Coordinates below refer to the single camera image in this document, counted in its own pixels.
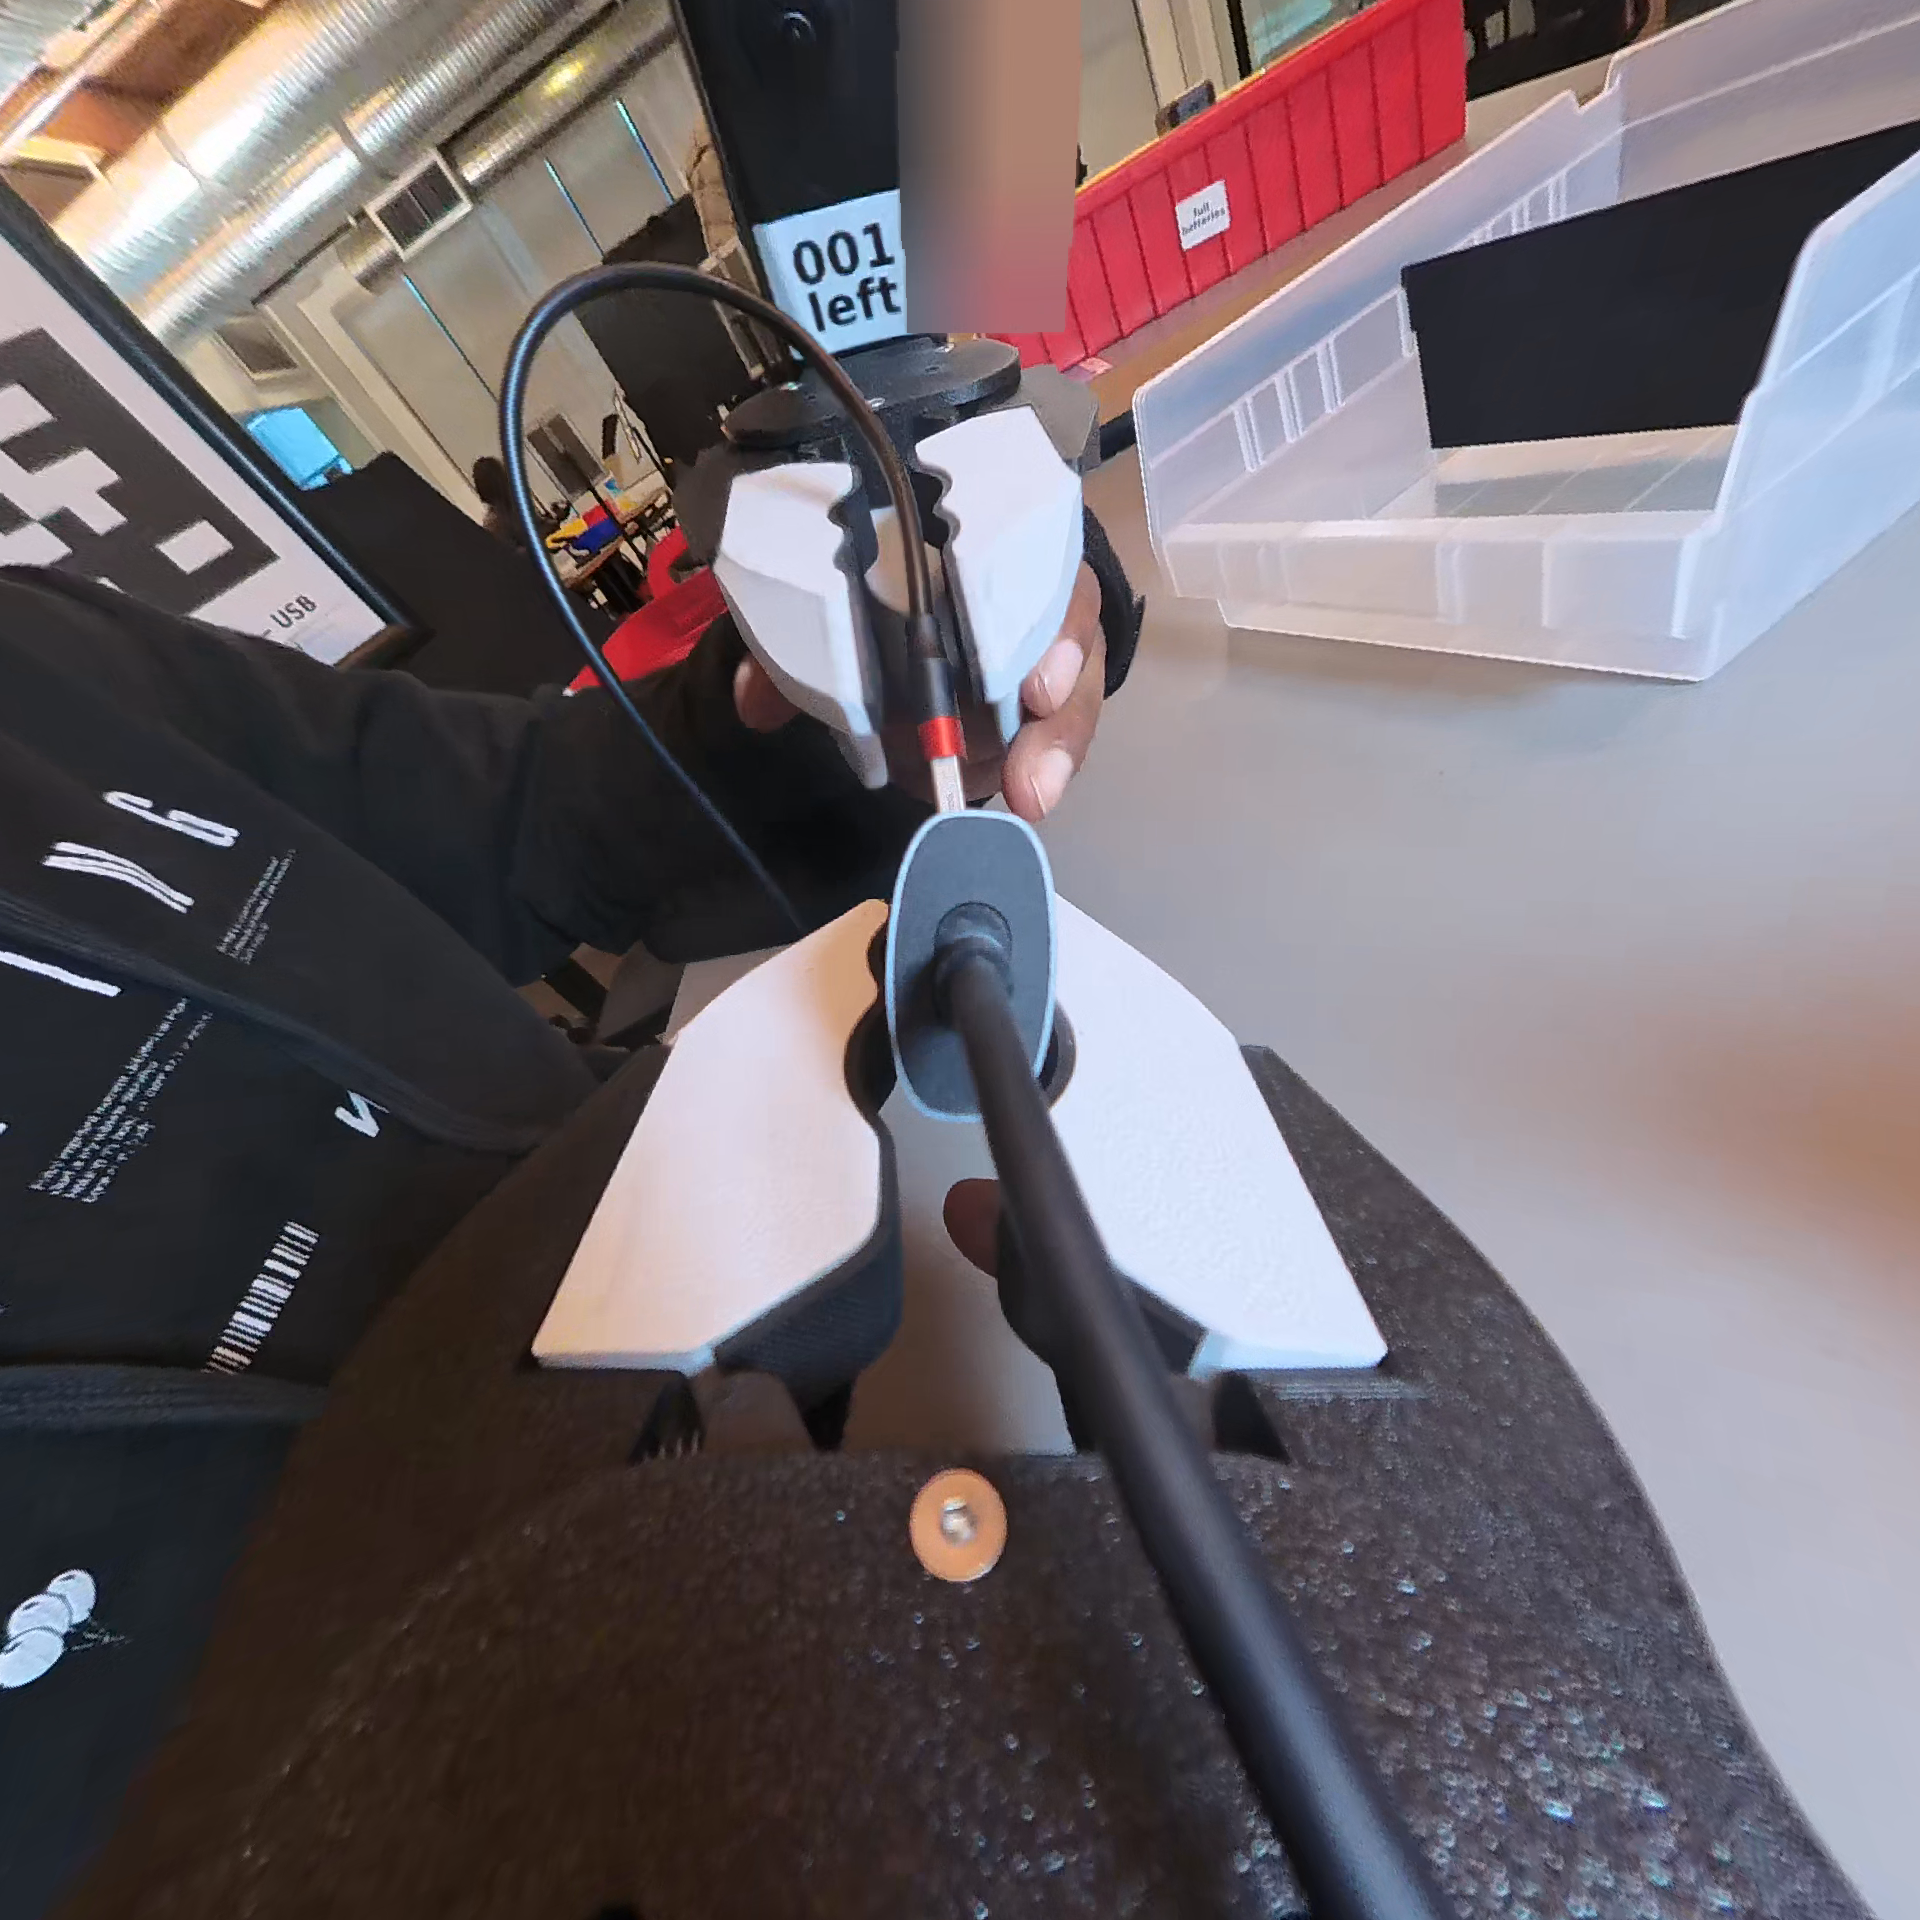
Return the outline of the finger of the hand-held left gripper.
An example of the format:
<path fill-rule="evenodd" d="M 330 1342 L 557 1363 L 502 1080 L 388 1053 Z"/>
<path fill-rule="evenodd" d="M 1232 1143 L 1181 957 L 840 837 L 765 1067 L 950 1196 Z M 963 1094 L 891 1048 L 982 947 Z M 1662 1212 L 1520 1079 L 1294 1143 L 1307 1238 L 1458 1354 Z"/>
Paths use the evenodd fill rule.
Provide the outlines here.
<path fill-rule="evenodd" d="M 712 576 L 760 670 L 834 735 L 865 789 L 888 783 L 883 664 L 840 509 L 847 462 L 788 461 L 729 487 Z"/>
<path fill-rule="evenodd" d="M 940 550 L 969 707 L 1007 744 L 1020 686 L 1064 621 L 1083 565 L 1083 483 L 1034 408 L 955 421 L 922 441 L 940 483 Z"/>

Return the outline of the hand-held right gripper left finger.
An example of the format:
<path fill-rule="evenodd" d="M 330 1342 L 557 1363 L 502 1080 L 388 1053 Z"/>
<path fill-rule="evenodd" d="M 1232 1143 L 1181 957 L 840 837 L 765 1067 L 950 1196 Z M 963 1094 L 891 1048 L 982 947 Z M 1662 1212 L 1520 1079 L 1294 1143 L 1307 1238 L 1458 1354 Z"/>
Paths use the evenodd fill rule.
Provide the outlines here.
<path fill-rule="evenodd" d="M 542 1367 L 702 1372 L 871 1244 L 882 1136 L 847 1059 L 883 924 L 853 907 L 677 1031 L 535 1335 Z"/>

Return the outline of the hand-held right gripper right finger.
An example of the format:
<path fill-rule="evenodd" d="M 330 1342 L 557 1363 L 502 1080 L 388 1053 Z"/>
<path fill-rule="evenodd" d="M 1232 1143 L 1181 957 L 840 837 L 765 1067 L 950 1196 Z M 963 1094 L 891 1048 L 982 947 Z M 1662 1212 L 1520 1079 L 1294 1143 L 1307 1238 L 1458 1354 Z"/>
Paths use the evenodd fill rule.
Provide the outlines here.
<path fill-rule="evenodd" d="M 1066 899 L 1056 1013 L 1073 1063 L 1049 1118 L 1168 1366 L 1375 1371 L 1384 1338 L 1224 1025 Z"/>

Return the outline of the grey usb hub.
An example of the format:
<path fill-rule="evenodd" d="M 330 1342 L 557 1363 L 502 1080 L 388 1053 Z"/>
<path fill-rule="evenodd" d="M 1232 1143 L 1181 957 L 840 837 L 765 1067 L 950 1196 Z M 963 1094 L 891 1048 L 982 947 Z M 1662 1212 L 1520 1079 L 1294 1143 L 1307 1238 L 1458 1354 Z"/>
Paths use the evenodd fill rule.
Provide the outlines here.
<path fill-rule="evenodd" d="M 1025 1066 L 1044 1071 L 1056 1010 L 1056 894 L 1022 820 L 940 813 L 901 853 L 883 947 L 883 1019 L 896 1080 L 927 1120 L 978 1120 L 969 1057 L 940 984 L 947 947 L 985 938 L 1012 1003 Z"/>

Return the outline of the clear plastic bin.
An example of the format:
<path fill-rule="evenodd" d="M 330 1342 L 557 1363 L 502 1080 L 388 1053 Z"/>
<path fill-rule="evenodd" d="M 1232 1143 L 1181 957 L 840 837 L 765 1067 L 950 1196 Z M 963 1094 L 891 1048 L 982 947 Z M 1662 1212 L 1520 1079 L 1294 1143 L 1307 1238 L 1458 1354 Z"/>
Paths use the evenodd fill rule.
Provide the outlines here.
<path fill-rule="evenodd" d="M 1723 5 L 1469 149 L 1140 389 L 1170 589 L 1247 630 L 1712 677 L 1914 509 L 1916 158 L 1812 230 L 1725 426 L 1433 452 L 1404 269 L 1914 106 L 1914 5 Z"/>

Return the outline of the person's left forearm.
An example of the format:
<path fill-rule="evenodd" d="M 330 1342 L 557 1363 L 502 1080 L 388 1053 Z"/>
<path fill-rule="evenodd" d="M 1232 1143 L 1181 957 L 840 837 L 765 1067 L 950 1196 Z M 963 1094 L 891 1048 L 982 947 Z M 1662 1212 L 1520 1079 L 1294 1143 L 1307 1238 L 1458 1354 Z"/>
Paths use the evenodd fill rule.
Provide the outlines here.
<path fill-rule="evenodd" d="M 490 699 L 374 676 L 353 723 L 353 846 L 513 984 L 566 951 L 707 962 L 799 942 L 894 890 L 927 804 L 865 789 L 770 694 L 723 616 L 609 694 Z"/>

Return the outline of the person's left hand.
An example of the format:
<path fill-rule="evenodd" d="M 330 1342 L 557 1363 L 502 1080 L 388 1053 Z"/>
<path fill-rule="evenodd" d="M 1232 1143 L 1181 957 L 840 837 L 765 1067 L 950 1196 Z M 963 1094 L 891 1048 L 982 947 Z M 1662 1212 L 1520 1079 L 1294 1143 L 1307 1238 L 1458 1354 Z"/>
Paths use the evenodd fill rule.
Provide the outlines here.
<path fill-rule="evenodd" d="M 966 713 L 963 795 L 969 804 L 999 798 L 1011 815 L 1040 824 L 1087 764 L 1100 709 L 1140 646 L 1145 601 L 1090 508 L 1083 509 L 1083 562 L 1061 627 L 1020 682 L 1020 727 L 1002 742 L 995 720 Z"/>

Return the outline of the far red bin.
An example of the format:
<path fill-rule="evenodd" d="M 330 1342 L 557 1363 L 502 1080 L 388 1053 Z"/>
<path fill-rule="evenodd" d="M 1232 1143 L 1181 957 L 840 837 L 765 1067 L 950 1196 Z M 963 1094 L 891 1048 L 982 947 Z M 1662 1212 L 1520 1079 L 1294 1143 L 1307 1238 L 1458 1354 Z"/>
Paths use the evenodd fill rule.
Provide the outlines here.
<path fill-rule="evenodd" d="M 1462 141 L 1458 4 L 1379 4 L 1078 189 L 1066 315 L 1025 364 L 1078 368 Z"/>

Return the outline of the black bin divider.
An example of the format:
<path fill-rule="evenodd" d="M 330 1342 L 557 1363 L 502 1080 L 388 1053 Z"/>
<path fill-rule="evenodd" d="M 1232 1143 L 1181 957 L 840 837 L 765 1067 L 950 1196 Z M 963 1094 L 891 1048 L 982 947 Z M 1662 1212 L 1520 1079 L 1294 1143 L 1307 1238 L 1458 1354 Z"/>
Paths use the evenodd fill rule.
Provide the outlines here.
<path fill-rule="evenodd" d="M 1805 239 L 1914 150 L 1897 124 L 1405 266 L 1432 450 L 1733 424 Z"/>

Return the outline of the black white marker sign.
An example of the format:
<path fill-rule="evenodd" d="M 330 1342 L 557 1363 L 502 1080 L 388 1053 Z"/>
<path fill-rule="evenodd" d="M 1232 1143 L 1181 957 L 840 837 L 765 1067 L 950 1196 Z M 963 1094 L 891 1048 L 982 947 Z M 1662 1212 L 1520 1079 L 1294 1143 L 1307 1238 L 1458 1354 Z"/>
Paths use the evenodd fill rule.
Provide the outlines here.
<path fill-rule="evenodd" d="M 2 558 L 388 664 L 418 621 L 123 301 L 2 189 Z"/>

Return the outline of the silver ventilation duct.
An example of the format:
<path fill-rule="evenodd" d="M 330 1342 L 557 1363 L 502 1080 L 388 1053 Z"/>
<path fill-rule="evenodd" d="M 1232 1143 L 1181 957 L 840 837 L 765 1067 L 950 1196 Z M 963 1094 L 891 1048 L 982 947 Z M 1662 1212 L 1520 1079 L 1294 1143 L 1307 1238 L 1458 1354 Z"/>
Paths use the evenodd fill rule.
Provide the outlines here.
<path fill-rule="evenodd" d="M 604 59 L 672 46 L 672 5 L 276 5 L 131 154 L 46 223 L 163 341 L 254 306 L 432 149 L 517 85 L 582 59 L 571 116 Z"/>

